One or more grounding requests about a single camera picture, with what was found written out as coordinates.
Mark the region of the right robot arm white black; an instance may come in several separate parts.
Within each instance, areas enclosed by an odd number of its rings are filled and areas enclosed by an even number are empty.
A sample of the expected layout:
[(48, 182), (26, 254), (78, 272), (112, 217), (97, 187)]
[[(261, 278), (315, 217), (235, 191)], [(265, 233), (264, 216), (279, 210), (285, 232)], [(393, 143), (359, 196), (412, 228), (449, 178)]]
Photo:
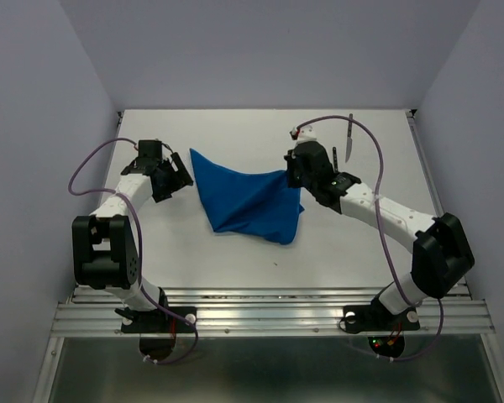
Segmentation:
[(417, 212), (380, 195), (360, 178), (338, 172), (317, 141), (287, 152), (286, 175), (292, 188), (304, 188), (322, 206), (377, 229), (412, 255), (409, 274), (394, 276), (371, 303), (354, 309), (358, 331), (381, 330), (427, 298), (442, 299), (475, 265), (460, 220)]

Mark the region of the blue cloth napkin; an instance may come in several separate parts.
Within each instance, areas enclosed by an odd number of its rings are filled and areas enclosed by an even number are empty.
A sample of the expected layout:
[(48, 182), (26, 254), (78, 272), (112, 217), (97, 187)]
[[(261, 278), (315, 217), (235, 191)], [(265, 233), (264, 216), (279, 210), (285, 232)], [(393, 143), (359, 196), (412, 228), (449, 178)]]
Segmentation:
[(249, 174), (213, 163), (190, 150), (197, 192), (215, 233), (241, 233), (288, 245), (304, 212), (301, 190), (290, 188), (284, 170)]

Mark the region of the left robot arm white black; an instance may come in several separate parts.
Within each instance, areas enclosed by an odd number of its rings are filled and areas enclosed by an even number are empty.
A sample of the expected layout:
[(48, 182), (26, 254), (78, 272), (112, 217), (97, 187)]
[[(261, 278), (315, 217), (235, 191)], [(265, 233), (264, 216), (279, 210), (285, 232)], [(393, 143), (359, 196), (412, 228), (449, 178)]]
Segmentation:
[(143, 236), (138, 211), (148, 201), (162, 202), (193, 184), (177, 152), (168, 158), (138, 157), (121, 172), (109, 197), (72, 229), (76, 283), (103, 290), (125, 308), (120, 315), (153, 331), (172, 316), (165, 292), (143, 277)]

